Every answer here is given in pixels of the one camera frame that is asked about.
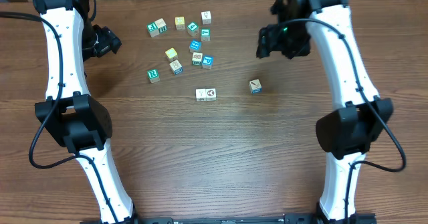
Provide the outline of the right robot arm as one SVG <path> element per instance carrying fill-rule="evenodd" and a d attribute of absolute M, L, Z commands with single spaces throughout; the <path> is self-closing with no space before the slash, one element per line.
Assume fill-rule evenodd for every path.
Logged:
<path fill-rule="evenodd" d="M 256 56 L 278 51 L 289 59 L 316 46 L 332 96 L 332 111 L 316 123 L 326 153 L 324 190 L 313 223 L 374 223 L 373 214 L 354 206 L 358 173 L 371 144 L 393 113 L 363 64 L 352 28 L 348 0 L 276 0 L 270 9 L 277 23 L 259 31 Z"/>

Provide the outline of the white block brown picture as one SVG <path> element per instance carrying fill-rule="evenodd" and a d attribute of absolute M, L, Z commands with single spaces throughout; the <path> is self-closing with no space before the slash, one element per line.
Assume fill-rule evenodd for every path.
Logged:
<path fill-rule="evenodd" d="M 216 101 L 217 99 L 217 91 L 215 88 L 207 88 L 206 89 L 206 101 Z"/>

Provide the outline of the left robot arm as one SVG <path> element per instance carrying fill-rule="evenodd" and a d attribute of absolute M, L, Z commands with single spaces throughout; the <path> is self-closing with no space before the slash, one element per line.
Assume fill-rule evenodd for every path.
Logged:
<path fill-rule="evenodd" d="M 84 62 L 116 53 L 121 40 L 92 24 L 90 0 L 33 0 L 43 20 L 49 80 L 45 101 L 35 104 L 41 127 L 67 148 L 85 172 L 100 208 L 100 223 L 138 223 L 111 151 L 108 110 L 90 94 Z"/>

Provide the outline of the blue top letter block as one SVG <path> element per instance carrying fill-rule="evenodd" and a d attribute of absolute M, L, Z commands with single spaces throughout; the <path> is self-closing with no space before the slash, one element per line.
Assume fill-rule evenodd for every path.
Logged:
<path fill-rule="evenodd" d="M 195 97 L 196 97 L 196 101 L 198 101 L 198 102 L 206 101 L 207 100 L 206 89 L 196 89 L 195 90 Z"/>

